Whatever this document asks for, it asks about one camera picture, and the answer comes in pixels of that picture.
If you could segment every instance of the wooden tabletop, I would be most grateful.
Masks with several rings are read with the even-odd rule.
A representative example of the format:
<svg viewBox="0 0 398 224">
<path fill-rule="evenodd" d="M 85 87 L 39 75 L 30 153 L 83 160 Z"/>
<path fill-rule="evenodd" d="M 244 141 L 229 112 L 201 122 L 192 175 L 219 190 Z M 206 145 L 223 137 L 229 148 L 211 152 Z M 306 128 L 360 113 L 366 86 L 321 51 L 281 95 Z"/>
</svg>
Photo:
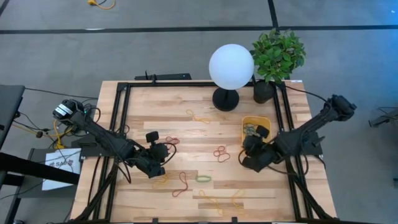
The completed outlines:
<svg viewBox="0 0 398 224">
<path fill-rule="evenodd" d="M 102 112 L 99 124 L 106 129 L 111 121 L 117 83 L 103 82 L 99 94 L 97 106 Z M 304 89 L 302 82 L 286 82 L 286 85 Z M 127 137 L 146 147 L 145 134 L 158 131 L 159 141 L 165 141 L 167 136 L 171 136 L 179 138 L 180 144 L 177 145 L 175 157 L 165 165 L 169 178 L 165 184 L 154 184 L 163 181 L 163 177 L 148 179 L 135 167 L 130 169 L 132 184 L 118 173 L 112 222 L 151 222 L 155 217 L 159 218 L 160 222 L 230 222 L 231 217 L 238 217 L 242 222 L 294 220 L 287 176 L 268 168 L 257 173 L 244 168 L 238 162 L 238 154 L 242 150 L 241 122 L 245 116 L 269 118 L 272 123 L 271 134 L 277 134 L 278 124 L 273 100 L 262 105 L 257 104 L 252 98 L 252 87 L 243 87 L 238 90 L 240 101 L 236 109 L 222 112 L 217 110 L 211 101 L 215 90 L 216 87 L 132 88 L 126 120 L 130 127 Z M 287 93 L 297 128 L 311 118 L 307 97 L 304 93 L 290 89 L 287 89 Z M 287 128 L 280 93 L 279 101 Z M 118 121 L 121 108 L 122 102 L 119 105 Z M 210 124 L 194 121 L 186 114 L 186 110 L 192 110 L 198 118 L 209 119 Z M 226 147 L 231 159 L 222 163 L 217 161 L 213 152 L 219 146 Z M 308 157 L 308 160 L 308 189 L 325 211 L 335 216 L 323 165 L 314 157 Z M 87 204 L 95 162 L 96 158 L 89 158 L 83 163 L 72 218 L 77 217 Z M 284 163 L 272 166 L 285 171 Z M 101 166 L 96 175 L 93 195 L 98 187 L 100 169 Z M 185 188 L 179 179 L 181 172 L 187 175 L 188 190 L 178 197 L 173 197 L 174 190 Z M 209 175 L 212 180 L 199 183 L 195 180 L 196 175 Z M 201 196 L 201 190 L 207 197 Z M 102 200 L 100 218 L 104 217 L 107 197 L 106 192 Z M 300 210 L 305 217 L 302 200 Z"/>
</svg>

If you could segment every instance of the green rubber band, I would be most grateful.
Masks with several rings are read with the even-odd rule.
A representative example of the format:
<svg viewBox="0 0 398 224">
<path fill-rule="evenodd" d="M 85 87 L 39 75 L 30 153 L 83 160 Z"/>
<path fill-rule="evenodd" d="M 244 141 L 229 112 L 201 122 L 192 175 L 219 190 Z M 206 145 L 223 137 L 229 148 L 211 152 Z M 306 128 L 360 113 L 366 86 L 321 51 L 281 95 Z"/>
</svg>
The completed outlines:
<svg viewBox="0 0 398 224">
<path fill-rule="evenodd" d="M 211 181 L 211 177 L 209 175 L 197 175 L 195 180 L 199 183 L 207 183 Z"/>
</svg>

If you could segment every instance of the black plant pot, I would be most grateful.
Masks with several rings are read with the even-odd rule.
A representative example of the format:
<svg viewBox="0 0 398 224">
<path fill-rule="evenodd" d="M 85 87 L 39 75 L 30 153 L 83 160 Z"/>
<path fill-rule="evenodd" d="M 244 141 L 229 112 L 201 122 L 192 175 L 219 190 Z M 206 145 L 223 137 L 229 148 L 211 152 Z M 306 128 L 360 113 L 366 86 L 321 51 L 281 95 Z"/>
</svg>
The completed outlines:
<svg viewBox="0 0 398 224">
<path fill-rule="evenodd" d="M 266 83 L 264 80 L 254 84 L 253 99 L 256 103 L 265 103 L 275 95 L 275 85 L 272 82 Z"/>
</svg>

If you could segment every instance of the green plant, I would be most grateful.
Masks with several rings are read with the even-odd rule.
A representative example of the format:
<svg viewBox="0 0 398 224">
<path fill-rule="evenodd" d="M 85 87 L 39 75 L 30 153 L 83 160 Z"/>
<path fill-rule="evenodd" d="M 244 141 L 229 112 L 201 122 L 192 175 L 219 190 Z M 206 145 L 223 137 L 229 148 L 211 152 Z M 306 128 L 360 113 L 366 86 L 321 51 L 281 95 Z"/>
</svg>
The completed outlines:
<svg viewBox="0 0 398 224">
<path fill-rule="evenodd" d="M 304 64 L 304 45 L 292 31 L 280 33 L 272 29 L 267 34 L 261 34 L 258 41 L 253 43 L 254 64 L 258 65 L 257 73 L 264 77 L 266 82 L 274 79 L 280 83 L 288 77 L 292 70 Z"/>
</svg>

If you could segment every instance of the potted plant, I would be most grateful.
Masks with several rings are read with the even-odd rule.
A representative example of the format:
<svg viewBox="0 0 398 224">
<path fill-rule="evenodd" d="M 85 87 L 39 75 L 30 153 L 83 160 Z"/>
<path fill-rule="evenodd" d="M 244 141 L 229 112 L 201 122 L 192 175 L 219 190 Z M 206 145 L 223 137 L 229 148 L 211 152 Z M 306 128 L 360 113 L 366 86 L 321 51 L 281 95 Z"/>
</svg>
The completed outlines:
<svg viewBox="0 0 398 224">
<path fill-rule="evenodd" d="M 275 94 L 275 86 L 270 85 L 270 81 L 281 83 L 293 69 L 304 64 L 304 45 L 294 32 L 272 29 L 269 35 L 261 34 L 253 46 L 250 53 L 258 66 L 257 73 L 264 77 L 254 85 L 253 98 L 257 103 L 265 103 Z"/>
</svg>

